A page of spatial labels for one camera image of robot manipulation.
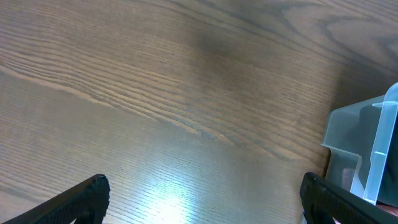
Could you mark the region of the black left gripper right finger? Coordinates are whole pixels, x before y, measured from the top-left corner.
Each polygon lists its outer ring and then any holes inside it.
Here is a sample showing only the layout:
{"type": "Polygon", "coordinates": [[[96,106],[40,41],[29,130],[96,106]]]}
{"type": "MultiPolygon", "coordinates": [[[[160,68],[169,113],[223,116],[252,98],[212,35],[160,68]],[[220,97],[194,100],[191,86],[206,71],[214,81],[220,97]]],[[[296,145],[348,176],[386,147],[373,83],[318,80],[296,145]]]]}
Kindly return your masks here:
{"type": "Polygon", "coordinates": [[[300,198],[308,224],[390,224],[397,217],[365,202],[313,172],[305,173],[300,198]]]}

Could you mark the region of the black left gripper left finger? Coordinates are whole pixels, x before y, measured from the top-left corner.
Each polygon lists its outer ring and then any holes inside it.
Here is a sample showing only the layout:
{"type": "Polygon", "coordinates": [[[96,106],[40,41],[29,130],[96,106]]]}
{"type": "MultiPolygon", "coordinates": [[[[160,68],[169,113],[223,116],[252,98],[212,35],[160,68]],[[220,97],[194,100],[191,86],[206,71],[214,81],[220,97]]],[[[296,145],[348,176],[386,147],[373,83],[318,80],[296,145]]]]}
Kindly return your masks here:
{"type": "Polygon", "coordinates": [[[96,174],[4,224],[102,224],[109,193],[106,176],[96,174]]]}

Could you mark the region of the pink garment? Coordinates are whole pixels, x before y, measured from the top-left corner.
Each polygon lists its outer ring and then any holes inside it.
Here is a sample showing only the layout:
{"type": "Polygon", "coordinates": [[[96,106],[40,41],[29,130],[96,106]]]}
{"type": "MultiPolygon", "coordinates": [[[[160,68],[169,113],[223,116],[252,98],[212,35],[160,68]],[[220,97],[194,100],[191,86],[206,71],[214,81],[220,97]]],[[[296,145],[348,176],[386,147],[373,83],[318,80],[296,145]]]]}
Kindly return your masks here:
{"type": "Polygon", "coordinates": [[[396,217],[398,217],[398,208],[396,207],[392,207],[392,206],[388,206],[388,205],[377,205],[378,208],[380,208],[381,210],[384,210],[396,217]]]}

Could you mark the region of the black garment with tape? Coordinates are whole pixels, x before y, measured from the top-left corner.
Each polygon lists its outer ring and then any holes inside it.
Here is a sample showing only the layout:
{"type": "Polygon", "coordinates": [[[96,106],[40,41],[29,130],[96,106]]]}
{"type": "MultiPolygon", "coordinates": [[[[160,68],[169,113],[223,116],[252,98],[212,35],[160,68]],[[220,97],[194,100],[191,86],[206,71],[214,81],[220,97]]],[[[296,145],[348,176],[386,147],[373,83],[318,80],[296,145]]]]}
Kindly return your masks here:
{"type": "Polygon", "coordinates": [[[388,106],[388,118],[379,123],[381,109],[369,105],[361,110],[360,130],[370,165],[360,177],[370,187],[370,201],[397,206],[397,107],[388,106]]]}

